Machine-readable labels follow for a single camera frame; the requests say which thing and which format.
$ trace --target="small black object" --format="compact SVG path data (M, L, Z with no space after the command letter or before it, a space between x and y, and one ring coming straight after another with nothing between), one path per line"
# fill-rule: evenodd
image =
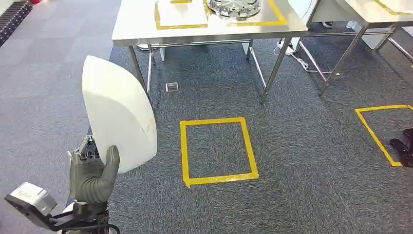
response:
M410 142L408 147L399 139L391 139L390 145L397 151L400 157L400 163L405 167L413 167L413 128L403 130L403 134Z
M107 234L109 228L113 228L120 234L117 226L108 224L107 202L96 204L75 202L72 211L55 216L51 214L44 216L36 207L14 196L7 195L4 199L36 226L55 232L59 230L63 230L63 233L65 231L90 230L94 234Z
M31 4L23 1L16 1L0 16L0 46L5 43L23 19L32 10Z

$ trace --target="gray carpet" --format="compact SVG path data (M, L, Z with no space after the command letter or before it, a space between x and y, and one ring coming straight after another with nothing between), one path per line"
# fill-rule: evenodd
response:
M304 43L332 69L351 39ZM275 62L276 41L254 42L264 74ZM147 53L137 53L146 76ZM258 75L241 45L167 48L165 62L156 51L151 101L158 154L119 176L111 222L127 234L412 233L412 171L390 166L354 112L413 104L411 64L389 43L379 53L383 57L360 43L322 97L317 74L286 57L260 105ZM125 48L114 47L111 61L131 69ZM166 93L166 82L178 82L179 92ZM187 188L179 122L221 117L246 119L260 177ZM388 110L365 118L387 144L410 126L412 113ZM239 124L187 132L191 177L249 170Z

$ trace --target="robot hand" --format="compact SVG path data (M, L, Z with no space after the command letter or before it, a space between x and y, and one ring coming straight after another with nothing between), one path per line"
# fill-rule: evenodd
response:
M119 151L111 146L106 152L106 165L100 158L82 159L77 152L70 155L70 195L78 202L106 202L112 194L119 169Z

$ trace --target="white board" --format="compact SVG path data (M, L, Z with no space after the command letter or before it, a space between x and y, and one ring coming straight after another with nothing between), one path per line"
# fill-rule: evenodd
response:
M152 107L138 80L122 67L94 56L83 65L82 92L102 161L116 145L119 173L156 155L157 134Z

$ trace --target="stainless steel table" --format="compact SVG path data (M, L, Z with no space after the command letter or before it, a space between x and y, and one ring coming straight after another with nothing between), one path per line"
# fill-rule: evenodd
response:
M321 0L317 0L316 7L314 8L309 23L312 22L312 18L317 10L317 5ZM316 66L317 71L324 80L324 84L319 94L322 95L326 90L326 87L329 85L331 77L339 75L338 71L343 65L344 60L352 53L357 42L361 39L363 35L373 35L373 34L386 34L386 37L382 41L385 42L396 28L403 26L412 26L413 25L413 14L402 14L400 12L392 12L386 6L380 4L380 0L335 0L345 11L349 12L354 16L354 21L356 21L360 26L361 30L358 33L324 33L324 34L312 34L308 33L305 37L322 37L322 36L347 36L355 34L355 38L350 43L347 50L344 52L331 74L328 77L325 77L323 72L320 70L318 65L315 63L312 56L306 50L305 46L300 42L300 46L304 49L305 53L310 57L311 62ZM391 31L379 31L379 32L366 32L370 28L388 28L390 27Z
M205 6L203 0L174 0L174 2L177 2L176 4L188 4L192 1L202 1L201 3L204 4L207 23L189 26L161 25L160 17L162 16L159 15L158 4L162 3L162 1L164 0L122 0L112 34L112 40L115 45L129 47L136 77L144 87L145 83L133 46L136 44L148 44L149 67L146 88L148 96L150 94L151 70L152 66L155 65L152 44L158 43L159 47L172 47L248 42L249 50L246 57L253 57L261 78L263 94L260 101L262 103L265 101L271 88L291 37L302 37L307 34L308 30L291 8L288 0L262 0L261 11L245 21L235 21L231 18L217 16ZM255 57L252 42L254 39L270 38L285 38L285 43L271 72L268 83L266 83Z

